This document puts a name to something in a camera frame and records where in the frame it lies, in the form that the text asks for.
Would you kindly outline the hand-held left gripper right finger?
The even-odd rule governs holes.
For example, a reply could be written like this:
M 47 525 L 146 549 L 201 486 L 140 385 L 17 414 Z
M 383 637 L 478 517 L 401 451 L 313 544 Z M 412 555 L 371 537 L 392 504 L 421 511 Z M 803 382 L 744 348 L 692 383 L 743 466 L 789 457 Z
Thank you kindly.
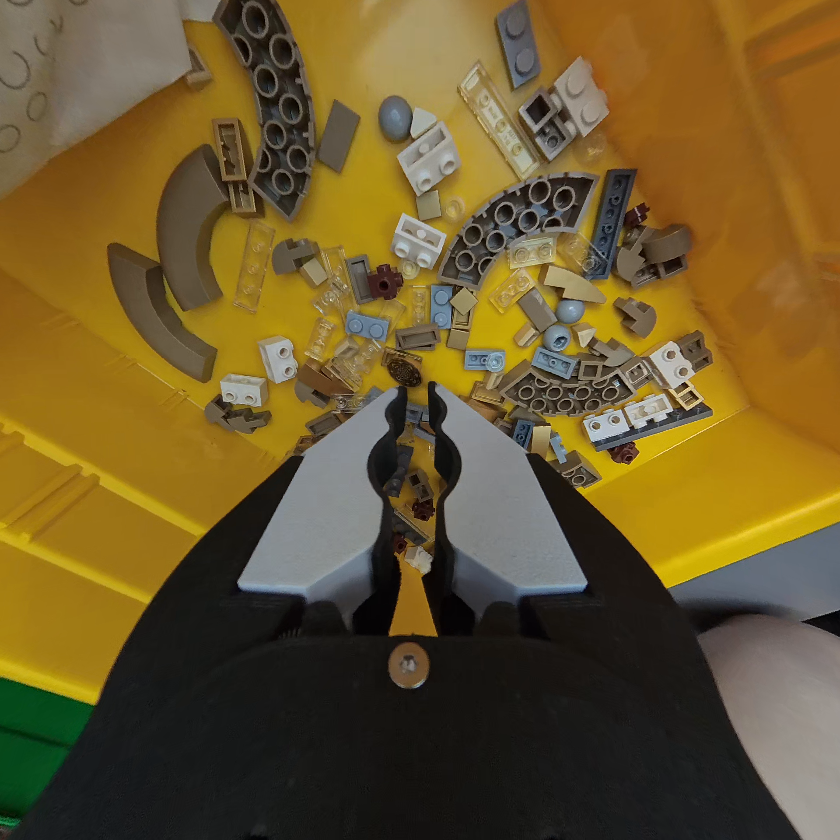
M 525 450 L 438 383 L 428 386 L 436 504 L 427 599 L 441 635 L 470 634 L 493 603 L 578 595 L 587 580 Z

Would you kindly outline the white paper bag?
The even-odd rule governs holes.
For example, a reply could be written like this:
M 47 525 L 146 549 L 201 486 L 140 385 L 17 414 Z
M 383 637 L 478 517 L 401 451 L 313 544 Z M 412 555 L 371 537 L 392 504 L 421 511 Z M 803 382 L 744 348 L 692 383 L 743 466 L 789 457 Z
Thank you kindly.
M 176 1 L 1 2 L 1 195 L 191 68 Z

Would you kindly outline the person's right forearm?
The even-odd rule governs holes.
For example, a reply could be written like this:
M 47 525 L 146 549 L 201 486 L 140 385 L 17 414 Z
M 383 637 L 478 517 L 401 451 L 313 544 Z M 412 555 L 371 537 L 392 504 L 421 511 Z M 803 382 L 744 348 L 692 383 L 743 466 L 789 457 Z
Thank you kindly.
M 742 746 L 801 838 L 839 838 L 839 639 L 735 616 L 699 636 Z

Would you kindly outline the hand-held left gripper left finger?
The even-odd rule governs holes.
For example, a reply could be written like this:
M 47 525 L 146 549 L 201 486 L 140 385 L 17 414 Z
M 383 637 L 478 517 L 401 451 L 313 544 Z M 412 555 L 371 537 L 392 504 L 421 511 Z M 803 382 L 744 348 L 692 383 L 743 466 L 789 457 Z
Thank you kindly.
M 382 393 L 299 459 L 240 590 L 331 602 L 355 632 L 388 634 L 401 573 L 384 486 L 406 404 L 402 386 Z

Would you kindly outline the pile of lego pieces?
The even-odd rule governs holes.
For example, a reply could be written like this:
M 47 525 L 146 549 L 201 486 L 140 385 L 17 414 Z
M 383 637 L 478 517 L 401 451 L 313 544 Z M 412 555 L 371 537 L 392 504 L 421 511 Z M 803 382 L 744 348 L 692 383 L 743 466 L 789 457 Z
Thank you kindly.
M 292 234 L 299 239 L 304 234 L 312 239 L 320 238 L 322 254 L 318 255 L 320 265 L 327 273 L 343 271 L 343 283 L 348 287 L 353 285 L 354 279 L 348 278 L 348 271 L 352 275 L 355 263 L 360 262 L 367 252 L 370 257 L 385 256 L 385 240 L 392 238 L 393 248 L 397 252 L 389 254 L 387 259 L 378 262 L 391 262 L 394 267 L 386 271 L 384 266 L 379 269 L 371 265 L 373 280 L 390 279 L 394 272 L 402 271 L 404 265 L 411 264 L 414 268 L 406 275 L 411 277 L 419 271 L 421 280 L 409 280 L 403 294 L 405 303 L 411 314 L 402 316 L 397 324 L 396 313 L 398 301 L 383 301 L 375 299 L 368 309 L 375 309 L 379 318 L 391 317 L 392 336 L 388 342 L 393 348 L 377 351 L 376 363 L 394 371 L 407 384 L 403 371 L 408 375 L 408 366 L 414 361 L 407 357 L 416 355 L 417 358 L 426 355 L 425 376 L 428 380 L 438 380 L 446 384 L 453 392 L 462 392 L 463 399 L 479 409 L 479 413 L 495 421 L 502 431 L 508 433 L 517 426 L 528 429 L 529 447 L 535 444 L 530 428 L 548 428 L 551 424 L 557 426 L 557 416 L 571 417 L 560 420 L 560 431 L 570 432 L 571 424 L 578 431 L 566 435 L 565 443 L 571 446 L 565 461 L 558 462 L 557 456 L 550 465 L 556 469 L 570 473 L 575 487 L 586 488 L 597 485 L 600 474 L 595 467 L 606 464 L 606 455 L 596 455 L 587 437 L 588 432 L 581 430 L 583 415 L 603 414 L 604 412 L 620 415 L 624 420 L 624 412 L 614 404 L 654 402 L 648 397 L 648 392 L 662 392 L 667 395 L 675 410 L 668 415 L 669 421 L 676 422 L 677 416 L 683 414 L 682 407 L 675 402 L 674 392 L 668 392 L 667 387 L 659 384 L 635 385 L 642 391 L 642 395 L 629 395 L 633 388 L 627 387 L 617 373 L 621 365 L 618 362 L 610 366 L 602 353 L 592 352 L 594 342 L 596 347 L 611 345 L 619 350 L 629 349 L 621 343 L 612 341 L 612 335 L 603 331 L 595 336 L 588 344 L 575 347 L 575 339 L 571 340 L 571 350 L 557 350 L 550 348 L 555 357 L 558 354 L 573 359 L 574 350 L 583 350 L 583 362 L 576 362 L 574 375 L 571 380 L 564 380 L 562 374 L 549 367 L 538 364 L 536 368 L 528 368 L 530 358 L 524 360 L 522 354 L 527 352 L 531 356 L 536 352 L 542 359 L 551 355 L 547 350 L 535 350 L 530 344 L 539 347 L 537 325 L 522 314 L 519 316 L 504 316 L 506 321 L 500 321 L 502 315 L 489 315 L 490 308 L 500 312 L 522 309 L 521 298 L 524 297 L 530 306 L 533 300 L 537 305 L 538 292 L 545 300 L 544 292 L 549 298 L 560 295 L 560 303 L 565 306 L 577 306 L 578 302 L 570 293 L 563 291 L 563 286 L 556 286 L 553 278 L 559 275 L 569 276 L 572 272 L 574 281 L 579 285 L 594 288 L 592 280 L 578 281 L 581 273 L 580 265 L 589 268 L 592 263 L 597 264 L 600 255 L 587 253 L 590 250 L 588 240 L 585 239 L 583 229 L 572 233 L 572 226 L 587 220 L 585 202 L 592 207 L 597 204 L 597 197 L 606 195 L 607 181 L 613 178 L 613 172 L 606 172 L 604 164 L 594 164 L 595 174 L 580 172 L 563 172 L 569 164 L 552 164 L 549 173 L 536 171 L 528 173 L 527 177 L 510 173 L 502 173 L 504 167 L 499 162 L 491 163 L 494 153 L 476 151 L 482 141 L 478 140 L 478 129 L 469 129 L 464 134 L 463 125 L 467 117 L 464 107 L 455 105 L 455 77 L 463 75 L 461 70 L 466 65 L 472 67 L 467 73 L 467 79 L 458 83 L 459 95 L 467 96 L 470 102 L 475 102 L 476 108 L 489 109 L 492 117 L 492 127 L 495 129 L 500 121 L 505 133 L 510 133 L 511 120 L 505 115 L 505 110 L 497 98 L 497 94 L 490 90 L 491 79 L 486 68 L 476 61 L 480 50 L 478 46 L 487 46 L 484 42 L 489 37 L 485 32 L 487 26 L 479 26 L 481 30 L 474 37 L 475 32 L 468 25 L 476 23 L 478 17 L 473 14 L 481 12 L 487 17 L 493 2 L 280 2 L 287 12 L 293 12 L 295 29 L 298 35 L 306 35 L 306 52 L 308 68 L 312 71 L 310 81 L 319 92 L 339 93 L 339 99 L 347 99 L 347 104 L 353 109 L 366 108 L 374 99 L 386 93 L 411 93 L 415 106 L 434 106 L 439 118 L 436 123 L 421 133 L 420 140 L 407 140 L 397 145 L 414 144 L 419 152 L 413 151 L 412 165 L 415 159 L 423 158 L 417 168 L 422 171 L 431 170 L 429 176 L 434 180 L 443 178 L 438 171 L 438 164 L 432 166 L 432 154 L 438 152 L 448 159 L 458 158 L 455 150 L 455 140 L 460 148 L 460 157 L 465 161 L 460 175 L 455 174 L 444 181 L 444 196 L 438 216 L 432 216 L 423 222 L 426 233 L 419 237 L 433 237 L 429 225 L 442 229 L 438 236 L 443 244 L 439 246 L 440 256 L 431 267 L 425 257 L 417 263 L 414 256 L 415 246 L 419 247 L 417 230 L 421 226 L 417 219 L 423 219 L 428 213 L 421 208 L 428 200 L 432 203 L 433 193 L 440 187 L 440 183 L 431 185 L 416 199 L 416 209 L 410 207 L 413 199 L 413 189 L 406 183 L 397 163 L 397 157 L 408 157 L 402 148 L 391 147 L 382 139 L 373 140 L 371 131 L 364 129 L 361 147 L 350 155 L 350 176 L 341 181 L 338 175 L 319 175 L 321 180 L 315 192 L 310 193 L 308 209 L 299 216 L 294 231 L 287 223 L 283 223 L 283 233 Z M 233 49 L 226 41 L 226 36 L 219 35 L 211 38 L 213 41 L 209 51 L 210 58 L 221 58 L 219 78 L 222 86 L 219 92 L 211 93 L 208 104 L 199 104 L 200 96 L 184 92 L 175 95 L 174 88 L 166 93 L 156 93 L 150 104 L 143 105 L 136 113 L 126 118 L 127 125 L 136 130 L 136 138 L 131 141 L 133 155 L 132 164 L 140 162 L 151 164 L 152 150 L 161 158 L 154 163 L 154 174 L 161 182 L 163 190 L 163 174 L 167 177 L 170 170 L 174 170 L 175 163 L 180 164 L 181 158 L 194 147 L 204 142 L 211 143 L 211 116 L 215 118 L 228 117 L 227 111 L 234 111 L 235 116 L 243 114 L 254 83 L 253 71 L 258 66 L 270 67 L 279 81 L 277 96 L 269 101 L 261 93 L 258 100 L 258 117 L 265 124 L 258 125 L 255 119 L 250 128 L 259 128 L 262 132 L 260 142 L 262 148 L 256 153 L 256 163 L 259 167 L 269 169 L 259 174 L 260 187 L 265 187 L 272 197 L 274 185 L 269 184 L 269 176 L 279 173 L 276 183 L 284 189 L 291 184 L 290 177 L 298 177 L 287 163 L 287 152 L 293 143 L 292 128 L 305 129 L 304 119 L 299 125 L 292 127 L 283 122 L 277 115 L 277 104 L 281 105 L 284 114 L 297 113 L 295 102 L 288 98 L 288 93 L 294 93 L 303 98 L 299 92 L 299 85 L 291 77 L 298 77 L 300 67 L 294 64 L 289 70 L 281 70 L 273 59 L 268 56 L 269 34 L 261 42 L 255 42 L 243 30 L 241 23 L 237 24 L 236 43 Z M 451 306 L 444 305 L 444 297 L 455 295 L 460 304 L 467 297 L 487 301 L 478 304 L 480 329 L 471 326 L 471 319 L 476 312 L 473 306 L 468 313 L 462 313 L 457 308 L 448 311 Z M 403 333 L 417 332 L 423 329 L 428 333 L 432 328 L 447 333 L 447 343 L 452 350 L 438 350 L 436 355 L 429 355 L 435 350 L 434 337 L 428 346 L 421 346 L 419 338 L 406 339 L 410 343 L 403 348 L 399 338 Z M 399 326 L 406 329 L 396 331 Z M 549 397 L 543 396 L 538 388 L 525 387 L 523 384 L 513 385 L 508 390 L 512 392 L 506 396 L 510 407 L 517 406 L 513 411 L 514 417 L 528 416 L 526 408 L 531 408 L 539 415 L 530 422 L 508 419 L 502 421 L 502 397 L 498 391 L 504 392 L 506 383 L 496 385 L 492 400 L 483 396 L 476 398 L 476 393 L 492 391 L 489 385 L 473 387 L 469 394 L 460 386 L 466 384 L 468 376 L 474 378 L 478 373 L 460 373 L 462 357 L 466 353 L 471 359 L 479 348 L 495 362 L 501 358 L 505 350 L 512 350 L 508 355 L 507 371 L 515 374 L 520 371 L 536 374 L 538 385 L 551 385 Z M 219 431 L 216 425 L 210 425 L 205 420 L 199 420 L 197 408 L 184 408 L 185 396 L 166 397 L 164 405 L 155 411 L 165 414 L 165 418 L 155 420 L 155 431 L 130 430 L 128 421 L 119 421 L 121 442 L 116 444 L 120 456 L 120 467 L 125 467 L 120 474 L 120 481 L 131 491 L 126 490 L 132 501 L 145 506 L 155 516 L 168 517 L 173 527 L 195 535 L 204 533 L 209 525 L 233 506 L 244 496 L 246 490 L 256 486 L 257 475 L 262 478 L 268 475 L 269 464 L 275 465 L 276 458 L 269 455 L 255 455 L 257 444 L 249 446 L 248 457 L 254 462 L 253 466 L 245 467 L 244 455 L 235 455 L 240 449 L 245 451 L 246 438 L 237 436 L 235 432 Z M 578 455 L 574 452 L 576 444 L 581 443 L 583 451 Z

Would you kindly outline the yellow plastic bin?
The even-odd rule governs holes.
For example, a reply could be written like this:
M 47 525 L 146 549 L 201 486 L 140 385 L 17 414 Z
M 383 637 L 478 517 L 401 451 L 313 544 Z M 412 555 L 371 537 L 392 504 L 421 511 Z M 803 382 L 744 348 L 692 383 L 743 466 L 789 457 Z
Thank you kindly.
M 586 491 L 667 585 L 838 521 L 838 2 L 529 2 L 540 79 L 509 87 L 495 16 L 507 2 L 280 2 L 301 48 L 318 131 L 334 100 L 360 114 L 338 174 L 313 167 L 276 240 L 390 257 L 413 209 L 398 146 L 376 124 L 395 93 L 434 112 L 462 166 L 439 187 L 465 214 L 514 183 L 459 95 L 479 60 L 516 112 L 577 56 L 611 113 L 589 161 L 635 168 L 633 202 L 656 227 L 686 224 L 688 270 L 642 290 L 611 276 L 584 322 L 636 353 L 701 330 L 714 362 L 695 378 L 705 422 L 638 444 L 631 465 L 597 454 L 580 422 L 563 441 L 601 473 Z M 222 216 L 212 261 L 221 300 L 180 313 L 217 348 L 200 383 L 142 341 L 113 292 L 107 245 L 158 259 L 156 209 L 215 117 L 257 146 L 249 79 L 213 24 L 189 24 L 213 83 L 182 81 L 47 164 L 2 201 L 2 674 L 95 702 L 131 625 L 190 544 L 276 468 L 320 411 L 271 387 L 267 428 L 239 436 L 205 404 L 228 373 L 260 375 L 258 340 L 308 340 L 317 313 L 297 275 L 267 273 L 256 314 L 233 297 L 245 220 Z

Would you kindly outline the green plastic bin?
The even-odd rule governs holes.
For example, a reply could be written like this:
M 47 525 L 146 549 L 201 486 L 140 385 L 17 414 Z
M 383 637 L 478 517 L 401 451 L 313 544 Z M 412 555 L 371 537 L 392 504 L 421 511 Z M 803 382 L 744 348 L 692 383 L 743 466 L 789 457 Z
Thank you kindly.
M 88 703 L 1 679 L 1 813 L 20 818 L 65 761 L 92 714 Z

